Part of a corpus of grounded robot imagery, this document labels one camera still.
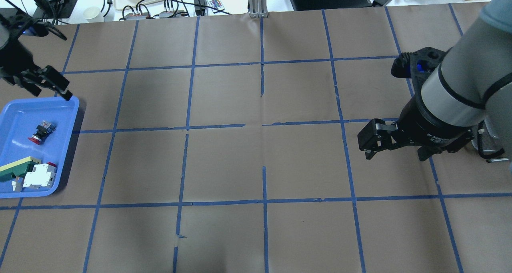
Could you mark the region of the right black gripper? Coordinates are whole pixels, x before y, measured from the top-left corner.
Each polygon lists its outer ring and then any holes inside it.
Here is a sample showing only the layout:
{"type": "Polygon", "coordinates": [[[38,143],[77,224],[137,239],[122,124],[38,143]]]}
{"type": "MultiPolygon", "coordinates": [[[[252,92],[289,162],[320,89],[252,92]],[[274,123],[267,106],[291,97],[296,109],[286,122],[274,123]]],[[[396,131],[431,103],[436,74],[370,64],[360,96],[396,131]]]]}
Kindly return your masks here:
{"type": "Polygon", "coordinates": [[[366,160],[393,150],[393,138],[417,146],[420,161],[443,151],[456,153],[474,139],[471,129],[483,120],[484,105],[463,97],[448,84],[442,72],[445,56],[445,51],[424,47],[395,58],[391,75],[410,79],[414,95],[396,123],[372,119],[357,134],[366,160]]]}

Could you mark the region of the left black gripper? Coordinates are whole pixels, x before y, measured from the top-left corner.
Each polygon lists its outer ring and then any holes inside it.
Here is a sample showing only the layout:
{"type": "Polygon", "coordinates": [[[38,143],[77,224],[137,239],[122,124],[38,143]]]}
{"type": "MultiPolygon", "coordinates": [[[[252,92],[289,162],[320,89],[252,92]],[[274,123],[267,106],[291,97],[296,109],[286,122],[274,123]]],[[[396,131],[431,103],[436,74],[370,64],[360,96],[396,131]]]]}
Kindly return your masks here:
{"type": "Polygon", "coordinates": [[[20,42],[20,36],[44,37],[49,34],[46,23],[31,17],[19,8],[1,9],[1,79],[12,86],[26,89],[33,96],[40,96],[43,88],[55,91],[66,101],[73,93],[69,80],[52,66],[35,65],[32,53],[20,42]]]}

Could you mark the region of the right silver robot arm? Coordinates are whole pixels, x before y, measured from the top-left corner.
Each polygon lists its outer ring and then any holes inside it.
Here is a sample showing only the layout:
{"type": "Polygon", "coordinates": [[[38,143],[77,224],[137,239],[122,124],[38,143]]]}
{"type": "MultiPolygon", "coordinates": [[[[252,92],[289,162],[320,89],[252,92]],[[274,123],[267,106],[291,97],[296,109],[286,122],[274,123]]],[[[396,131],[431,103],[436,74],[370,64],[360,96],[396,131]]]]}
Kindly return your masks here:
{"type": "Polygon", "coordinates": [[[409,78],[414,95],[399,119],[370,120],[358,133],[366,159],[416,146],[420,161],[470,140],[484,159],[511,157],[511,0],[491,0],[448,51],[402,53],[391,74],[409,78]]]}

